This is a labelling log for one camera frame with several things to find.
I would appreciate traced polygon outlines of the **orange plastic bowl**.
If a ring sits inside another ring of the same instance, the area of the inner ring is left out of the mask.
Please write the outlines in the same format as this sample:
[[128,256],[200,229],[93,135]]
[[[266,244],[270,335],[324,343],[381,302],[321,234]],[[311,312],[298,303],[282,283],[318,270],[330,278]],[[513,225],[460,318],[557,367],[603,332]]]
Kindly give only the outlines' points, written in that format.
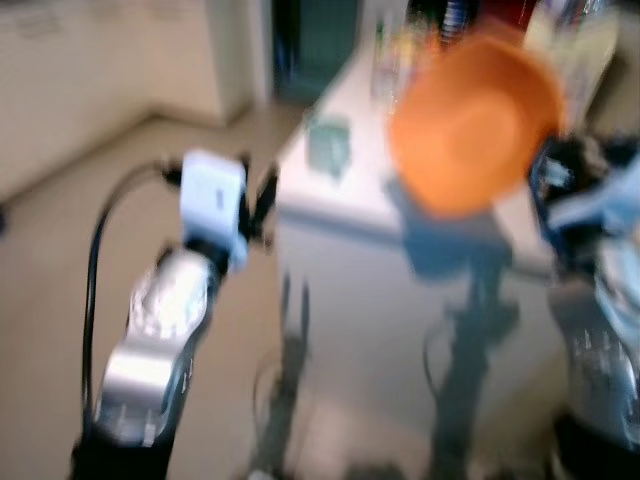
[[566,131],[567,115],[547,61],[471,35],[408,84],[389,115],[388,150],[413,205],[462,218],[524,186],[541,143]]

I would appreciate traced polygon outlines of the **green cup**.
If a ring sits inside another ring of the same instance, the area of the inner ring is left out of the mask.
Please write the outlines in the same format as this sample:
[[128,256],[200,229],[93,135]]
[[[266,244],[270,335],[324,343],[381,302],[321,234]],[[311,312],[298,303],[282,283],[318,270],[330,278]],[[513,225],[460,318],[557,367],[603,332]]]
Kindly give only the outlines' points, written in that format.
[[305,122],[306,164],[312,173],[340,182],[349,166],[346,116],[311,115]]

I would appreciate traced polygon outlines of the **white table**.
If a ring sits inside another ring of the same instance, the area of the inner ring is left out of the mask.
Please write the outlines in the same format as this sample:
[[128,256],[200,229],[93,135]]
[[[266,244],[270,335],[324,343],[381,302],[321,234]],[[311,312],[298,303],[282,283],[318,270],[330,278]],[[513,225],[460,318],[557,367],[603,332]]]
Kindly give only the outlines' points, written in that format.
[[280,155],[285,366],[343,475],[520,480],[481,431],[550,426],[534,480],[640,480],[635,138],[564,129],[553,70],[472,37],[419,69],[362,44]]

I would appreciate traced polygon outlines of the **dark green door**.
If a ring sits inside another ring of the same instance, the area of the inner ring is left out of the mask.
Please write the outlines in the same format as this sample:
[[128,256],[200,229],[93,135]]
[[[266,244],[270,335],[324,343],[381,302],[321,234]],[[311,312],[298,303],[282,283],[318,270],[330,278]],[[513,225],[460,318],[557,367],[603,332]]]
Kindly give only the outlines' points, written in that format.
[[275,99],[310,105],[355,51],[362,0],[268,0]]

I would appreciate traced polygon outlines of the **white kitchen cabinets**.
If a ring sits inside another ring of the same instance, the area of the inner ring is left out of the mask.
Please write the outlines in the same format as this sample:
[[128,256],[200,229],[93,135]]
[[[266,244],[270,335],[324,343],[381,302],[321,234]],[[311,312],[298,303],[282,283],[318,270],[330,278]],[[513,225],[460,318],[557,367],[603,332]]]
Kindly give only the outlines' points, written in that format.
[[255,101],[262,0],[0,0],[0,200],[151,115]]

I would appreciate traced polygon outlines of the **clear glass jar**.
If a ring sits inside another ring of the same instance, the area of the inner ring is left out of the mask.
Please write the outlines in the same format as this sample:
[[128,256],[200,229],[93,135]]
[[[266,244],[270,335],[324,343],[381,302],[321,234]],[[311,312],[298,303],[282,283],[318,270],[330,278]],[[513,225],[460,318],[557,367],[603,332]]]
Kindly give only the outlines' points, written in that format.
[[371,96],[390,108],[419,72],[430,20],[419,6],[407,6],[402,13],[381,13],[374,32]]

